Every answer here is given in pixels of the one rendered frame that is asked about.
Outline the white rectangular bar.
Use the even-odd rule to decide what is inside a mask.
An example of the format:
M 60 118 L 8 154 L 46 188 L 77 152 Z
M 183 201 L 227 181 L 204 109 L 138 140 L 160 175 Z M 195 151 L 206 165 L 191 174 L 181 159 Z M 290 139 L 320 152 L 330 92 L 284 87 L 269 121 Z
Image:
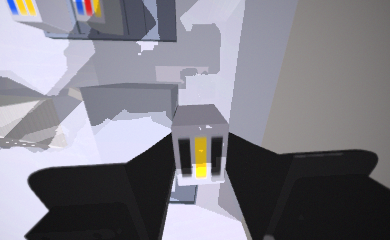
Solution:
M 76 87 L 69 87 L 68 95 L 83 101 L 80 89 Z

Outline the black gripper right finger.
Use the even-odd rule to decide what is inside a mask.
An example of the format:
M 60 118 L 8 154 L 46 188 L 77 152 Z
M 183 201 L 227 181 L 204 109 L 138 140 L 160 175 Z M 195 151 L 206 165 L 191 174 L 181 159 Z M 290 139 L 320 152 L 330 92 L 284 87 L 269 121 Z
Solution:
M 226 172 L 252 240 L 273 234 L 297 179 L 365 174 L 378 163 L 371 151 L 351 149 L 277 154 L 229 132 Z

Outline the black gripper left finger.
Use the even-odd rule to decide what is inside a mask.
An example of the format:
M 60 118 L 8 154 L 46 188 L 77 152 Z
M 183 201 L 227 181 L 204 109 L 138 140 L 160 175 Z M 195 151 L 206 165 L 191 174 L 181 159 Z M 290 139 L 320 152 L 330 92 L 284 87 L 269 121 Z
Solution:
M 169 133 L 128 162 L 47 167 L 31 173 L 27 183 L 48 211 L 124 203 L 140 240 L 162 240 L 175 171 Z

